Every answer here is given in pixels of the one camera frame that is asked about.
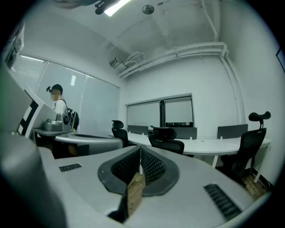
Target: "gray desk partition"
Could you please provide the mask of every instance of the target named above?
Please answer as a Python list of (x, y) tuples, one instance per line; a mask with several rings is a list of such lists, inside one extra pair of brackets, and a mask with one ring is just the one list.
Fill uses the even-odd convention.
[(233, 125), (233, 126), (219, 126), (217, 138), (238, 138), (244, 132), (248, 131), (248, 124)]
[(128, 132), (148, 135), (148, 126), (128, 125)]
[(197, 127), (170, 127), (176, 131), (176, 138), (197, 139)]

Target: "headrest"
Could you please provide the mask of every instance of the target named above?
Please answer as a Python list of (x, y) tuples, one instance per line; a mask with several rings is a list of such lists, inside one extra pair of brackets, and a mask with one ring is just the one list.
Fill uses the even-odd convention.
[(114, 129), (121, 129), (124, 127), (124, 124), (122, 121), (120, 120), (112, 120), (114, 123), (113, 123), (113, 128)]
[(155, 127), (153, 128), (153, 134), (159, 136), (161, 139), (175, 139), (177, 134), (174, 129), (168, 127)]
[(261, 121), (261, 120), (264, 120), (264, 119), (269, 119), (271, 117), (271, 113), (270, 112), (265, 112), (263, 115), (259, 115), (255, 112), (249, 114), (248, 116), (248, 119), (250, 121)]

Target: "black office chair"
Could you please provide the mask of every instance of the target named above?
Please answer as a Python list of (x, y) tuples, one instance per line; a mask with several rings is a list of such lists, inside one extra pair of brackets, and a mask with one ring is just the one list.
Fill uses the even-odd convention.
[(251, 172), (254, 166), (255, 155), (265, 138), (266, 128), (263, 128), (263, 120), (269, 119), (270, 117), (270, 112), (266, 112), (263, 115), (251, 113), (248, 116), (249, 120), (259, 121), (260, 128), (258, 130), (247, 131), (242, 134), (240, 139), (240, 149), (236, 155), (221, 156), (221, 160), (224, 163), (222, 172), (243, 186), (245, 186), (245, 183), (241, 180), (241, 177), (243, 177), (248, 160), (252, 159), (250, 166)]
[(120, 138), (123, 141), (123, 147), (129, 147), (130, 143), (128, 140), (128, 133), (125, 129), (122, 129), (124, 127), (124, 124), (120, 120), (112, 120), (113, 127), (112, 132), (115, 138)]
[(153, 147), (183, 154), (184, 143), (174, 140), (176, 138), (174, 129), (168, 127), (151, 127), (153, 128), (153, 135), (149, 135), (148, 139)]

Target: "white t-shirt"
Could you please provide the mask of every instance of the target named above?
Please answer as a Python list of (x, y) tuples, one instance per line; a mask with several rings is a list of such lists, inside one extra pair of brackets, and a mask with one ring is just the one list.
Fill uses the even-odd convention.
[(57, 113), (65, 113), (66, 111), (66, 104), (63, 100), (58, 100), (53, 105), (53, 110), (55, 110)]

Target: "ceiling sensor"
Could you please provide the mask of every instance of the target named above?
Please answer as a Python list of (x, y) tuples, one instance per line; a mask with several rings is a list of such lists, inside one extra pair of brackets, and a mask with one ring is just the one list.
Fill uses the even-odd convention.
[(155, 11), (155, 8), (152, 6), (152, 5), (145, 5), (143, 8), (142, 8), (142, 11), (144, 14), (152, 14), (154, 11)]

